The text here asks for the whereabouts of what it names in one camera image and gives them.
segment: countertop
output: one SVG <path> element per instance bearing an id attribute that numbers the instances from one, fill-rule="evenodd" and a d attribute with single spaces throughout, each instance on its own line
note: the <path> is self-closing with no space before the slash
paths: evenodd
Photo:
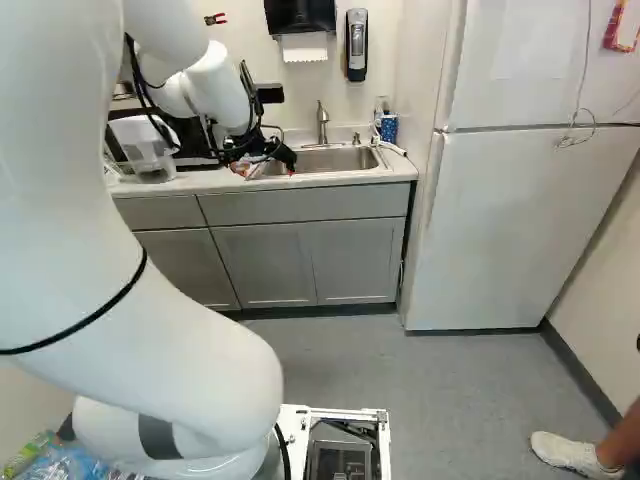
<path id="1" fill-rule="evenodd" d="M 330 140 L 345 141 L 347 135 L 360 131 L 367 139 L 366 127 L 340 127 L 330 130 Z M 287 131 L 286 143 L 297 148 L 309 141 L 308 132 Z M 121 181 L 109 186 L 114 198 L 193 195 L 210 193 L 237 193 L 260 190 L 285 190 L 290 188 L 327 187 L 372 183 L 399 183 L 416 180 L 418 172 L 408 158 L 391 150 L 380 149 L 389 169 L 373 169 L 355 172 L 327 172 L 293 175 L 259 180 L 245 180 L 231 170 L 181 172 L 174 180 L 161 184 L 143 184 Z"/>

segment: gray carpet floor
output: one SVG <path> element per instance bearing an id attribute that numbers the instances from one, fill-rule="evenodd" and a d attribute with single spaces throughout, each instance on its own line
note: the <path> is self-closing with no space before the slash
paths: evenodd
<path id="1" fill-rule="evenodd" d="M 394 480 L 575 480 L 529 434 L 607 431 L 536 334 L 406 337 L 393 315 L 245 324 L 278 353 L 286 402 L 390 411 Z"/>

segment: cabinet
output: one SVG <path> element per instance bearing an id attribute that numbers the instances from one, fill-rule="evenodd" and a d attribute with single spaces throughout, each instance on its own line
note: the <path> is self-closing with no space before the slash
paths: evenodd
<path id="1" fill-rule="evenodd" d="M 243 308 L 393 302 L 404 218 L 213 228 Z"/>
<path id="2" fill-rule="evenodd" d="M 317 304 L 304 225 L 211 229 L 243 308 Z"/>
<path id="3" fill-rule="evenodd" d="M 302 225 L 319 305 L 394 302 L 404 218 Z"/>
<path id="4" fill-rule="evenodd" d="M 143 231 L 135 235 L 156 267 L 185 295 L 216 310 L 239 308 L 208 229 Z"/>
<path id="5" fill-rule="evenodd" d="M 122 198 L 158 269 L 216 310 L 396 300 L 411 185 Z"/>

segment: kitchen sink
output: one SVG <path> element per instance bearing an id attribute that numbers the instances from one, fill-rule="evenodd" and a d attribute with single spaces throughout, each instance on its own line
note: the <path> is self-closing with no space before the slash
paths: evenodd
<path id="1" fill-rule="evenodd" d="M 378 151 L 367 146 L 313 147 L 296 150 L 296 153 L 296 175 L 387 168 Z M 289 175 L 287 167 L 281 162 L 271 161 L 260 167 L 253 178 L 258 180 L 283 175 Z"/>

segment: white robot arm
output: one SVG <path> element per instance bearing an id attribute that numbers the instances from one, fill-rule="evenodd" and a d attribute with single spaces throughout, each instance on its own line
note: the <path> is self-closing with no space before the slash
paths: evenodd
<path id="1" fill-rule="evenodd" d="M 242 130 L 226 49 L 189 0 L 20 0 L 3 18 L 0 355 L 81 395 L 74 430 L 123 469 L 251 478 L 282 402 L 278 359 L 162 276 L 101 165 L 125 30 L 161 108 Z"/>

